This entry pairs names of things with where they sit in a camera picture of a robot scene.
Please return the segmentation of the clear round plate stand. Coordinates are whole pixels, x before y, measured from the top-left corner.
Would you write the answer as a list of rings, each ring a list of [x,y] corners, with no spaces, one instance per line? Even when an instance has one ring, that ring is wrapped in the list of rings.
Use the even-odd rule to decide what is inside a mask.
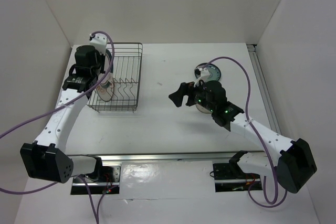
[[[205,114],[212,114],[212,111],[211,111],[211,110],[208,110],[207,108],[205,108],[205,107],[203,107],[203,106],[201,106],[201,105],[199,105],[199,104],[196,105],[196,108],[197,108],[200,112],[202,112],[202,113],[205,113]]]

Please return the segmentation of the white plate orange sunburst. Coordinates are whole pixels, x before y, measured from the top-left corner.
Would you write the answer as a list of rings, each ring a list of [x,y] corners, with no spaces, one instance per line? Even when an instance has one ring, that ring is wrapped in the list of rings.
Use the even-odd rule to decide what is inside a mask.
[[[96,93],[99,98],[104,102],[109,102],[111,100],[111,94],[108,92],[106,88],[103,88],[101,85],[96,87]]]

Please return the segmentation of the small blue patterned plate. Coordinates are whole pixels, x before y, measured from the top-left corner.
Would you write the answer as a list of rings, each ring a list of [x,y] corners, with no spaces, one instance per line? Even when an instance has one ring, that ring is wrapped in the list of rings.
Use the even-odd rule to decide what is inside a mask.
[[[196,66],[196,68],[194,69],[194,76],[195,78],[199,78],[200,77],[200,68],[205,65],[205,63],[201,63],[199,65]],[[208,78],[205,80],[205,82],[208,81],[219,81],[222,77],[222,73],[219,67],[217,67],[216,65],[214,65],[213,63],[210,63],[207,67],[207,70],[209,71],[209,76]]]

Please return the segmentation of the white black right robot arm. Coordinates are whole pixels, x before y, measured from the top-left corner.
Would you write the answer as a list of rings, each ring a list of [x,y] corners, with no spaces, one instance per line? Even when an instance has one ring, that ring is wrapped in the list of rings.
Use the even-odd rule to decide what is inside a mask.
[[[254,119],[229,102],[226,91],[218,81],[181,83],[179,89],[169,95],[176,107],[181,107],[187,97],[187,106],[200,105],[211,112],[215,123],[260,146],[266,155],[239,151],[230,160],[229,172],[235,178],[253,173],[275,177],[280,186],[296,194],[317,171],[311,148],[303,139],[284,137]]]

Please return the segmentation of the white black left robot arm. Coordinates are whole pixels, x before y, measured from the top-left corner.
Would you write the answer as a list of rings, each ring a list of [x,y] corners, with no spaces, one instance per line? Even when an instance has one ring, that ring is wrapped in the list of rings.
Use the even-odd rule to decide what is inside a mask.
[[[106,46],[98,50],[93,45],[79,46],[75,64],[64,80],[60,100],[43,131],[20,149],[30,178],[65,183],[70,177],[85,175],[91,181],[103,177],[101,158],[93,155],[70,157],[66,144],[81,110],[86,106],[100,74],[104,73],[105,57],[111,56]]]

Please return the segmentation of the aluminium front rail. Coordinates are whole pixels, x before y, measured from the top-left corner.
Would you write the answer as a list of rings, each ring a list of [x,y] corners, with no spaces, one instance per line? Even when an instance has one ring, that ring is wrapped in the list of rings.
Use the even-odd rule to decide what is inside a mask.
[[[191,161],[191,160],[215,160],[230,159],[235,152],[197,152],[197,153],[160,153],[160,154],[115,154],[100,155],[103,161],[111,162],[149,162],[149,161]]]

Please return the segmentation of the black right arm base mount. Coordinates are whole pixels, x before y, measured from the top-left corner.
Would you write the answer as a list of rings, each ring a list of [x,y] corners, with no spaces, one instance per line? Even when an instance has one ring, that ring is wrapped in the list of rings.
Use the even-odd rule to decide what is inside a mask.
[[[247,191],[249,186],[251,190],[262,190],[259,175],[246,174],[233,168],[230,163],[214,163],[209,175],[214,179],[217,193]]]

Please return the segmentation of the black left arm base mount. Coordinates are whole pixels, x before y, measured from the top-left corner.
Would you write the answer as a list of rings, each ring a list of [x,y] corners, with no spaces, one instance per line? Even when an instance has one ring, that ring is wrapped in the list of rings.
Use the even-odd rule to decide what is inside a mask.
[[[92,195],[117,195],[120,192],[121,165],[103,166],[98,178],[83,176]],[[71,184],[71,195],[88,195],[85,183],[80,178],[74,178]]]

